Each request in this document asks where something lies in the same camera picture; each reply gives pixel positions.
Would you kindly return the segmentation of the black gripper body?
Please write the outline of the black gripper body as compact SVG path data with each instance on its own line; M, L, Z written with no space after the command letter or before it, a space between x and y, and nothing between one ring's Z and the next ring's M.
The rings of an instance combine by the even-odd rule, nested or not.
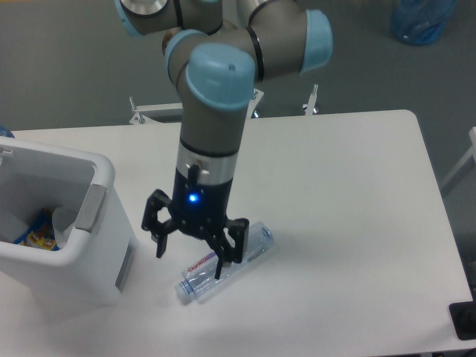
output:
M233 180L218 185L191 184L176 170L170 217L178 229L197 239L205 239L207 231L220 235L227 222L227 206Z

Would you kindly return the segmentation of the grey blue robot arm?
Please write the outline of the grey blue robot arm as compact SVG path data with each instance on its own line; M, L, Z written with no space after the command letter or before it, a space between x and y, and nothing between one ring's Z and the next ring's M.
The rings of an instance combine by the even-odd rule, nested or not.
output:
M205 241L219 266L240 263L249 222L230 219L228 200L248 105L257 83L326 65L333 38L326 15L296 1L239 1L246 23L225 28L221 1L117 1L132 36L171 30L167 75L182 104L171 195L147 200L142 228L161 257L174 231Z

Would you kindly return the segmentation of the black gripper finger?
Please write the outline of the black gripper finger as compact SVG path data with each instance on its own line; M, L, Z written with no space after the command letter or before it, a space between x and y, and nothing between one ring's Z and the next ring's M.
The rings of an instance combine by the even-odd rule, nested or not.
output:
M160 222L158 213L166 208L170 214L170 218L165 222ZM178 230L181 225L178 206L163 191L155 190L147 199L141 228L149 231L151 239L156 243L155 256L160 259L167 249L168 235Z
M225 218L221 226L204 227L203 237L209 247L216 253L218 263L214 278L218 280L224 266L241 263L248 246L250 222L246 218Z

